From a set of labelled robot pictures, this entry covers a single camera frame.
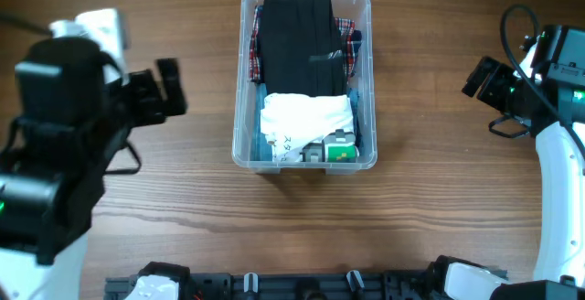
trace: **storage box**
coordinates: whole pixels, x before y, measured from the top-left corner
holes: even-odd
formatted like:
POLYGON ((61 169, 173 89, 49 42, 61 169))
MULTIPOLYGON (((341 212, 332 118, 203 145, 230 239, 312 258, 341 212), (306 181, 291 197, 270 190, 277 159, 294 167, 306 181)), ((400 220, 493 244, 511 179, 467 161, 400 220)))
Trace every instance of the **storage box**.
POLYGON ((282 168, 324 168, 327 174, 353 174, 372 167, 378 159, 376 140, 376 113, 374 100, 374 66, 372 56, 371 4, 369 0, 331 0, 334 16, 350 18, 356 22, 356 30, 362 32, 362 46, 358 51, 356 75, 349 86, 359 91, 357 119, 362 145, 355 163, 292 163, 251 160, 251 144, 256 110, 256 84, 250 82, 250 38, 254 22, 254 8, 264 0, 241 0, 239 30, 238 90, 236 91, 236 115, 232 157, 239 166, 256 173, 277 174, 282 168))

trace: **black cloth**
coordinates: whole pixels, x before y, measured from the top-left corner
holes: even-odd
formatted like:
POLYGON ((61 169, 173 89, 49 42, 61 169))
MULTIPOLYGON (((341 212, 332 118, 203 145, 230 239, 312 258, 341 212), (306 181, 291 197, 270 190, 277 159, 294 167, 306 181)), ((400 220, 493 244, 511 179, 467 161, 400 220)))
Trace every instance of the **black cloth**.
POLYGON ((341 50, 331 0, 264 0, 259 44, 268 94, 346 94, 341 54, 312 58, 341 50))

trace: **wood grain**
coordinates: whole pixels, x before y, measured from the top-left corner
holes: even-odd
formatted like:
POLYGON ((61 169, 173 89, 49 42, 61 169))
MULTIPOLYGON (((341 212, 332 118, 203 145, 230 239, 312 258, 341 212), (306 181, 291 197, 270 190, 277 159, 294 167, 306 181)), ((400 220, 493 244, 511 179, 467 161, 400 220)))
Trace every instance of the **wood grain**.
MULTIPOLYGON (((153 260, 194 272, 333 273, 423 268, 447 254, 530 278, 541 208, 534 140, 489 134, 497 112, 460 89, 483 55, 504 60, 497 32, 508 5, 583 26, 582 0, 371 2, 378 163, 348 177, 267 177, 230 157, 240 0, 0 0, 0 10, 40 23, 116 6, 130 28, 131 70, 181 60, 188 115, 136 130, 144 170, 106 178, 82 298, 101 299, 106 276, 153 260)), ((38 37, 1 29, 5 129, 19 113, 13 67, 38 37)), ((514 18, 513 46, 527 29, 514 18)))

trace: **plaid shirt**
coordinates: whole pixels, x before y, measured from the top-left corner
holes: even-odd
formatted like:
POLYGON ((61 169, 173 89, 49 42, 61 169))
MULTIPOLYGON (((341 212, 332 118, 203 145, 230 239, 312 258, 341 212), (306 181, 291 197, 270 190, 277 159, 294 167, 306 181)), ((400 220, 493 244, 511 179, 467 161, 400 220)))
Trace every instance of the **plaid shirt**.
MULTIPOLYGON (((260 20, 262 17, 262 5, 256 6, 254 10, 254 24, 252 25, 252 38, 250 41, 250 80, 256 83, 262 83, 262 58, 260 53, 260 43, 258 40, 258 30, 260 29, 260 20)), ((356 23, 350 19, 335 18, 335 24, 341 34, 341 51, 343 59, 344 72, 347 79, 354 76, 354 67, 357 61, 357 51, 361 46, 361 32, 354 31, 356 23)))

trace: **table surface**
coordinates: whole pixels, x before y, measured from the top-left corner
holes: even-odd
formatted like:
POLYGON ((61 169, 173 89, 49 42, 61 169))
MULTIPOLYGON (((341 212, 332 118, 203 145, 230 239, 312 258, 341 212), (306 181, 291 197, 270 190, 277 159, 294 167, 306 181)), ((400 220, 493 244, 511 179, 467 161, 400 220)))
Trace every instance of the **table surface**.
MULTIPOLYGON (((508 5, 531 5, 543 24, 583 26, 582 0, 371 0, 378 162, 343 177, 259 176, 232 162, 240 1, 0 0, 0 10, 44 24, 116 6, 130 29, 130 70, 180 58, 188 114, 135 130, 142 172, 106 177, 81 298, 101 299, 105 277, 150 261, 340 273, 424 268, 446 254, 530 278, 541 218, 535 141, 488 133, 498 113, 461 87, 483 55, 505 61, 498 24, 508 5)), ((1 29, 5 130, 20 111, 14 65, 39 37, 1 29)), ((529 29, 513 19, 513 47, 529 29)))

